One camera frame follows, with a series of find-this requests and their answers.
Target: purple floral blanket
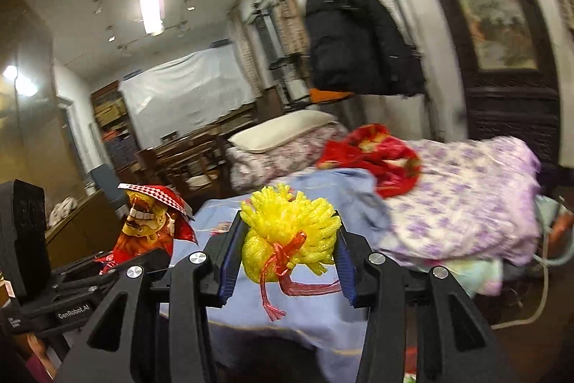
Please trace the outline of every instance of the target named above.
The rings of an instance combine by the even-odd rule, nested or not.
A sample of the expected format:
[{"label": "purple floral blanket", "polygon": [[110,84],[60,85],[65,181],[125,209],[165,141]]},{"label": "purple floral blanket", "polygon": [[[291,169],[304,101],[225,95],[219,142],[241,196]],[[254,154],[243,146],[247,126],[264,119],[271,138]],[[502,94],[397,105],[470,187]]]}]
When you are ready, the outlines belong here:
[{"label": "purple floral blanket", "polygon": [[539,237],[534,197],[540,163],[513,137],[408,142],[423,173],[409,193],[385,201],[391,229],[378,247],[397,261],[532,259]]}]

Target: cream cushion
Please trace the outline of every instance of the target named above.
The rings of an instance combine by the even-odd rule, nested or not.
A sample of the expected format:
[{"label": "cream cushion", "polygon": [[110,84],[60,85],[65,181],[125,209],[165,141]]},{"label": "cream cushion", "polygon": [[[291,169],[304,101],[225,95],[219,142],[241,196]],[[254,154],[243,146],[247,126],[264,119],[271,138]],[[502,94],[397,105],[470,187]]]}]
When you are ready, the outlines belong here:
[{"label": "cream cushion", "polygon": [[337,122],[333,114],[302,109],[245,129],[233,135],[229,142],[249,153],[266,153],[331,122]]}]

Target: red cloth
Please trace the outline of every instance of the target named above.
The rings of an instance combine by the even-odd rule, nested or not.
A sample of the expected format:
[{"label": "red cloth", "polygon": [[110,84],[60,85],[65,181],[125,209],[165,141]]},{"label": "red cloth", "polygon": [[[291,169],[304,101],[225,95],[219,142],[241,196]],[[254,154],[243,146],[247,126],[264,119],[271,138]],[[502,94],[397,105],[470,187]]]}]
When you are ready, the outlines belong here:
[{"label": "red cloth", "polygon": [[[387,162],[395,159],[406,161],[403,165]],[[377,193],[383,198],[411,190],[421,172],[418,155],[381,124],[361,126],[341,142],[329,140],[317,167],[367,169],[377,179]]]}]

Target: framed painting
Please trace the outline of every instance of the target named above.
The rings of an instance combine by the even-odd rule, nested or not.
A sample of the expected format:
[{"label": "framed painting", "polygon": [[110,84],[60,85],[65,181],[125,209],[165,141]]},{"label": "framed painting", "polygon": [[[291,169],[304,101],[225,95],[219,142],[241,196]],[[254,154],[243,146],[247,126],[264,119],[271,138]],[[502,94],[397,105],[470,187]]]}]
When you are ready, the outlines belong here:
[{"label": "framed painting", "polygon": [[558,165],[560,95],[538,0],[439,0],[455,46],[469,137],[524,140],[548,182]]}]

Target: yellow foam object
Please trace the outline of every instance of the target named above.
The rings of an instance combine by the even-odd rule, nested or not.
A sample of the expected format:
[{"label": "yellow foam object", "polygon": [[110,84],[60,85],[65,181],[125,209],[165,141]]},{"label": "yellow foam object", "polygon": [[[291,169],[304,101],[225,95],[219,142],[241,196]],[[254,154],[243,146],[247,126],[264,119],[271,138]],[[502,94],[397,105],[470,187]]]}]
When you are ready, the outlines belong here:
[{"label": "yellow foam object", "polygon": [[[287,245],[299,231],[306,233],[305,243],[291,257],[287,267],[303,263],[320,276],[323,265],[333,265],[333,248],[341,219],[325,198],[309,200],[303,192],[289,193],[289,185],[279,183],[277,190],[263,187],[251,195],[251,205],[241,203],[241,218],[250,230],[245,237],[242,261],[245,273],[259,283],[261,270],[273,255],[272,245]],[[277,276],[268,268],[266,282],[276,282]]]}]

